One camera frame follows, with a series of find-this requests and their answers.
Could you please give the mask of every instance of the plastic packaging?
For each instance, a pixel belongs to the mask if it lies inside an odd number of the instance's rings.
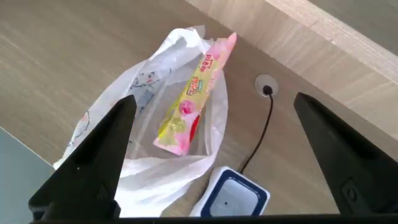
[[[227,39],[219,38],[200,60],[181,95],[168,110],[159,128],[159,135],[154,141],[155,146],[179,156],[188,154],[201,110],[235,43],[235,33]]]
[[[208,99],[188,155],[177,157],[153,145],[169,106],[181,94],[200,58],[212,45],[212,41],[202,39],[204,33],[203,26],[175,29],[153,56],[120,75],[78,122],[63,157],[54,164],[55,168],[60,166],[115,102],[134,94],[139,108],[115,196],[121,217],[160,216],[214,163],[228,111],[223,73]],[[147,77],[141,80],[141,74]],[[152,74],[159,81],[152,79],[150,85],[142,85]]]

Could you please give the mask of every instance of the white plastic bag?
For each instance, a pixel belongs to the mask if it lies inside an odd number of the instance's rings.
[[[207,101],[188,156],[178,157],[152,144],[166,111],[212,44],[202,39],[204,32],[203,26],[173,30],[151,58],[110,84],[79,121],[63,157],[54,164],[58,168],[118,100],[133,94],[136,120],[115,196],[121,217],[160,216],[214,163],[228,110],[223,74]]]

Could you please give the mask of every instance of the wooden surface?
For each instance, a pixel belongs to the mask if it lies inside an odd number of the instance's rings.
[[[53,163],[76,122],[118,75],[149,57],[172,29],[198,24],[207,26],[207,37],[231,33],[185,1],[1,1],[0,126]],[[298,91],[398,158],[389,135],[239,39],[225,67],[228,123],[216,166],[238,168],[259,139],[269,109],[253,87],[260,73],[279,82],[269,130],[246,169],[272,194],[265,214],[338,212],[293,109]],[[207,181],[208,174],[196,180],[164,215],[188,215]]]
[[[396,55],[307,0],[187,1],[398,139]]]

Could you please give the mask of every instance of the gray floor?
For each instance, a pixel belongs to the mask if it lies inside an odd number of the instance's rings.
[[[53,168],[0,128],[0,223],[29,223],[28,200]]]
[[[398,1],[310,0],[310,2],[398,55]]]

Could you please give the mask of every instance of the black cable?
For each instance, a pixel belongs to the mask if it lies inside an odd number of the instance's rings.
[[[257,146],[254,148],[253,152],[250,154],[250,156],[244,161],[244,164],[242,165],[242,167],[239,170],[240,174],[243,174],[246,166],[248,166],[250,160],[253,158],[253,156],[255,155],[255,153],[257,152],[257,150],[259,149],[262,139],[264,138],[264,136],[266,135],[266,131],[268,128],[268,124],[269,124],[269,120],[271,118],[271,114],[272,114],[272,110],[274,109],[274,99],[272,98],[272,88],[270,86],[264,86],[264,88],[262,89],[262,91],[264,92],[265,95],[269,96],[269,99],[271,100],[271,105],[269,107],[269,112],[268,112],[268,117],[267,117],[267,121],[266,121],[266,125],[264,126],[264,130],[262,130],[262,134],[260,137],[259,142],[257,143]]]

